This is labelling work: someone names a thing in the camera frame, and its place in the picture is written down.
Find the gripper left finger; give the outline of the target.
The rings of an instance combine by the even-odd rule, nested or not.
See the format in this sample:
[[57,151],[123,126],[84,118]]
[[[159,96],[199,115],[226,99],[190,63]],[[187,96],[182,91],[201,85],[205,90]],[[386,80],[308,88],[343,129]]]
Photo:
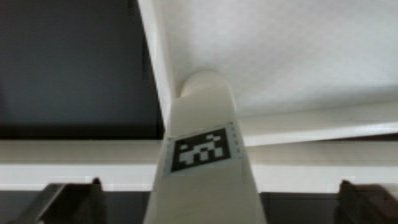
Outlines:
[[52,183],[15,220],[15,224],[107,224],[102,181]]

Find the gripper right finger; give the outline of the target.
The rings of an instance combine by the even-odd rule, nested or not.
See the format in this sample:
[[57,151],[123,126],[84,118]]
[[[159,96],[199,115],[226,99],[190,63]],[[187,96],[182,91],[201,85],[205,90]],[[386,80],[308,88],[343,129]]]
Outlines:
[[398,185],[340,184],[336,224],[398,224]]

